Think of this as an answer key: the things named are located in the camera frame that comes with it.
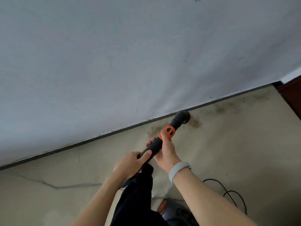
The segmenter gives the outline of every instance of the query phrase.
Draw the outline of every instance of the black vacuum wand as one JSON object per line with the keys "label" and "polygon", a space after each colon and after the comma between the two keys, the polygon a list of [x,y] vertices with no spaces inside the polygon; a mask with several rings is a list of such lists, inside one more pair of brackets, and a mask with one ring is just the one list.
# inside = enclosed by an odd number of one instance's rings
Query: black vacuum wand
{"label": "black vacuum wand", "polygon": [[[190,120],[190,113],[186,110],[181,110],[179,111],[175,117],[172,119],[170,125],[166,126],[164,128],[164,130],[167,133],[167,136],[169,138],[169,140],[171,140],[171,138],[175,135],[175,131],[182,125],[182,124],[186,124],[188,121]],[[161,149],[162,149],[162,137],[161,134],[159,134],[159,136],[153,141],[153,143],[151,145],[149,145],[143,152],[141,152],[140,155],[137,156],[137,158],[141,158],[141,156],[147,152],[148,150],[152,151],[151,156],[149,157],[149,159],[142,165],[141,168],[143,168],[145,166],[145,164],[147,164]],[[133,182],[137,177],[137,174],[135,174],[134,176],[130,177],[128,180],[126,180],[121,188],[124,188],[126,186],[128,186],[131,182]]]}

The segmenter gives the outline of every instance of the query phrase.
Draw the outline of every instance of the orange handle clip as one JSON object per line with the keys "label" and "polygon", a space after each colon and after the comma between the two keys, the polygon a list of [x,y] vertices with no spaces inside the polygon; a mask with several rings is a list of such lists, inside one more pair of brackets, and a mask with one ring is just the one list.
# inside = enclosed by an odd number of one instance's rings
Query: orange handle clip
{"label": "orange handle clip", "polygon": [[175,134],[175,128],[174,128],[173,126],[168,125],[168,126],[166,126],[166,127],[164,128],[164,130],[165,130],[165,132],[166,132],[166,134],[167,134],[168,139],[171,140],[171,138],[172,138],[172,137],[174,136],[174,134]]}

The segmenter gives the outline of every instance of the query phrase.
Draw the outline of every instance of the concrete floor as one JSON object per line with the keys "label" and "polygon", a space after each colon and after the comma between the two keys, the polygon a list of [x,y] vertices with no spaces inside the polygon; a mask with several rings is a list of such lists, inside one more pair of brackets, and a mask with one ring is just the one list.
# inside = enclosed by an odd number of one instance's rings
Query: concrete floor
{"label": "concrete floor", "polygon": [[[173,142],[200,178],[244,198],[260,225],[300,225],[301,121],[273,87],[191,111]],[[129,151],[171,118],[0,171],[0,225],[69,225]],[[181,198],[155,161],[153,196]],[[223,194],[214,181],[206,183]],[[111,208],[118,201],[118,192]],[[233,194],[240,209],[243,205]]]}

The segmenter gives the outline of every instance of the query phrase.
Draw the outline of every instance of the hand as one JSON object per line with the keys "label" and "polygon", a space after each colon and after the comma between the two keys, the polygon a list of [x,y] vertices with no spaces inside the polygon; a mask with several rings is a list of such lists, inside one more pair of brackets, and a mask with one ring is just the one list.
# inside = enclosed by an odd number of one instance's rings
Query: hand
{"label": "hand", "polygon": [[123,156],[123,158],[116,163],[113,174],[120,178],[122,182],[125,182],[128,178],[136,174],[149,159],[152,151],[148,150],[140,159],[137,159],[140,153],[141,152],[130,152]]}
{"label": "hand", "polygon": [[[177,163],[181,162],[181,160],[178,158],[177,154],[175,153],[175,146],[172,143],[172,141],[168,139],[164,129],[161,130],[161,136],[163,140],[162,150],[160,150],[159,153],[154,156],[154,158],[157,161],[158,165],[167,173],[169,173],[171,168]],[[149,140],[146,146],[148,147],[152,143],[153,142]]]}

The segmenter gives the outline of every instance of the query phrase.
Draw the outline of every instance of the wristband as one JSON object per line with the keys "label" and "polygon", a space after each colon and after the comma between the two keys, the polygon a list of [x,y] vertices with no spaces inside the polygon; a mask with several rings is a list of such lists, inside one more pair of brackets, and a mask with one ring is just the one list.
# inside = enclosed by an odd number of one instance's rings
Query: wristband
{"label": "wristband", "polygon": [[187,162],[179,162],[171,168],[171,170],[169,171],[169,174],[168,174],[168,178],[170,179],[170,181],[172,183],[173,183],[174,176],[179,172],[179,170],[181,170],[183,168],[189,168],[191,170],[191,167],[190,167],[189,163],[187,163]]}

